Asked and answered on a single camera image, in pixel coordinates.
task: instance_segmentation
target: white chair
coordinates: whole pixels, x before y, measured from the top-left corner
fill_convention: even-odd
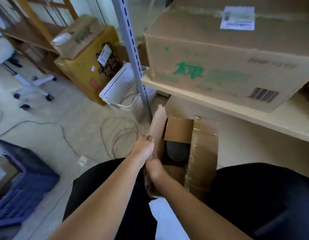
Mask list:
[[[57,79],[53,75],[48,75],[40,79],[34,77],[33,81],[27,81],[5,63],[5,61],[9,61],[18,67],[22,67],[15,58],[12,58],[14,53],[15,50],[13,45],[7,39],[0,36],[0,65],[4,66],[4,68],[6,68],[14,76],[14,78],[20,81],[23,85],[13,93],[13,97],[20,100],[20,108],[23,110],[30,109],[30,105],[27,104],[27,96],[30,93],[39,93],[45,96],[47,101],[52,101],[53,96],[40,89],[39,86],[51,80],[56,81]]]

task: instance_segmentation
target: forearm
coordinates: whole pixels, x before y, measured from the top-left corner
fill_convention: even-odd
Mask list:
[[[154,181],[191,240],[252,240],[222,216],[200,202],[167,173]]]
[[[50,240],[112,240],[130,199],[142,161],[129,155],[109,178],[71,214]]]

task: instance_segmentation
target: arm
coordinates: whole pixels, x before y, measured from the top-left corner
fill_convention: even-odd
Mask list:
[[[52,234],[49,240],[112,240],[128,205],[139,170],[152,154],[152,138],[140,136],[131,153]]]
[[[170,177],[159,159],[148,159],[146,169],[191,240],[252,240]]]

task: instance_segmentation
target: cardboard box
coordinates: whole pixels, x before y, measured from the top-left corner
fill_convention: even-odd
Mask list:
[[[146,42],[144,39],[144,36],[142,37],[135,37],[136,43],[137,43],[137,49],[139,53],[139,59],[142,65],[148,67],[149,61],[148,61],[148,55],[147,55],[147,49],[146,49]],[[118,54],[118,58],[121,62],[126,61],[130,62],[127,49],[125,47],[125,44],[122,42],[117,42],[115,44],[115,49]]]
[[[9,183],[18,173],[19,169],[10,163],[6,156],[0,158],[0,196],[2,188]]]
[[[226,6],[255,29],[220,29]],[[145,36],[152,80],[265,112],[309,80],[309,0],[174,0]]]
[[[69,77],[78,89],[84,92],[93,102],[105,105],[99,93],[122,67],[113,49],[118,41],[113,26],[104,30],[73,60],[57,58],[55,63]],[[105,45],[112,49],[105,66],[98,62],[98,57]]]
[[[63,58],[73,59],[103,30],[98,19],[81,15],[52,41],[51,45]]]
[[[148,135],[154,139],[154,156],[162,160],[165,141],[191,143],[189,162],[186,168],[164,165],[166,172],[184,185],[202,202],[207,202],[213,179],[216,176],[218,137],[216,122],[197,117],[195,120],[167,118],[165,108],[159,105],[154,114]],[[150,194],[160,196],[154,185]]]

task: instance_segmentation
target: black pants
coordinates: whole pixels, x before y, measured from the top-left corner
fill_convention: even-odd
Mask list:
[[[122,161],[123,158],[101,163],[77,178],[64,219]],[[115,239],[155,239],[157,221],[149,202],[140,171]],[[309,239],[309,178],[287,168],[250,163],[219,169],[209,207],[253,239]]]

